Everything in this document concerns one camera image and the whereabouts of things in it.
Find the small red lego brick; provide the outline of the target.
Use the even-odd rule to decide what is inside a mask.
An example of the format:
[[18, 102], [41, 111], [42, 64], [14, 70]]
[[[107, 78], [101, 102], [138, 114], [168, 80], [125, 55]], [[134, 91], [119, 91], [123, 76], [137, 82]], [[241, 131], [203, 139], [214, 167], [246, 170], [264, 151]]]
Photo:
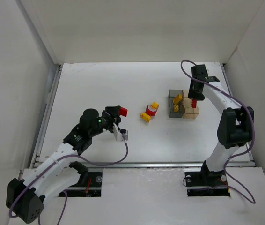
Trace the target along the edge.
[[197, 108], [197, 100], [195, 100], [195, 99], [192, 99], [191, 100], [191, 106], [192, 106], [192, 108]]

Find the red long lego brick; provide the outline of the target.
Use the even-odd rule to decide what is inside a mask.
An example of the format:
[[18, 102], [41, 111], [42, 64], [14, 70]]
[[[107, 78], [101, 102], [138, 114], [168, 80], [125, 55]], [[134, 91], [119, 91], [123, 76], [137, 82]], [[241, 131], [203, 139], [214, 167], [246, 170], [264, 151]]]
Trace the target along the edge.
[[120, 107], [119, 115], [126, 117], [128, 114], [128, 110], [126, 108]]

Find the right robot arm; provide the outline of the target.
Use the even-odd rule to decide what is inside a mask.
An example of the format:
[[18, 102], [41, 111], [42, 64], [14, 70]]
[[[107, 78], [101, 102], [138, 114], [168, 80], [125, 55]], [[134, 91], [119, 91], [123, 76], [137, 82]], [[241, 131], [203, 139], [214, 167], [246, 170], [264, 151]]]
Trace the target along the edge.
[[219, 79], [208, 76], [205, 65], [191, 67], [188, 98], [203, 101], [208, 98], [221, 115], [217, 128], [217, 145], [199, 172], [186, 172], [187, 187], [217, 186], [226, 176], [225, 167], [230, 157], [252, 140], [254, 111], [227, 93]]

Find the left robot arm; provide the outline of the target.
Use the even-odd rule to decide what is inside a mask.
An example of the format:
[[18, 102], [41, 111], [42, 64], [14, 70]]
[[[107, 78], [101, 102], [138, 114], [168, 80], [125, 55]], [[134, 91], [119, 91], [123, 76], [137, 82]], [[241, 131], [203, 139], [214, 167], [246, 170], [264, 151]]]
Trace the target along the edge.
[[85, 180], [88, 168], [82, 163], [82, 153], [92, 144], [93, 137], [111, 132], [116, 141], [127, 142], [128, 131], [120, 129], [121, 118], [128, 110], [107, 106], [102, 113], [86, 109], [79, 123], [63, 139], [60, 146], [32, 173], [14, 178], [7, 186], [6, 206], [10, 218], [20, 218], [26, 224], [35, 221], [46, 204], [66, 188]]

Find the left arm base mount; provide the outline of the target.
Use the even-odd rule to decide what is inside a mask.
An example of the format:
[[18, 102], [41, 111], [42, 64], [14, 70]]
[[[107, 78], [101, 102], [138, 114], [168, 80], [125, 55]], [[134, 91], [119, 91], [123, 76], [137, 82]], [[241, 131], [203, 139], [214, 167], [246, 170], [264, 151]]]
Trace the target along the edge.
[[103, 183], [103, 169], [90, 168], [86, 178], [66, 188], [68, 197], [101, 197]]

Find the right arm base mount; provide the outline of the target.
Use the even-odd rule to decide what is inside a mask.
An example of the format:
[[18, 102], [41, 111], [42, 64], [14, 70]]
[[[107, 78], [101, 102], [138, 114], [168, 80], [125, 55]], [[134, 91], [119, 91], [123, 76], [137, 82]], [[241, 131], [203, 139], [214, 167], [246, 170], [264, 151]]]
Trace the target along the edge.
[[188, 197], [230, 197], [227, 178], [223, 171], [203, 174], [201, 171], [185, 171]]

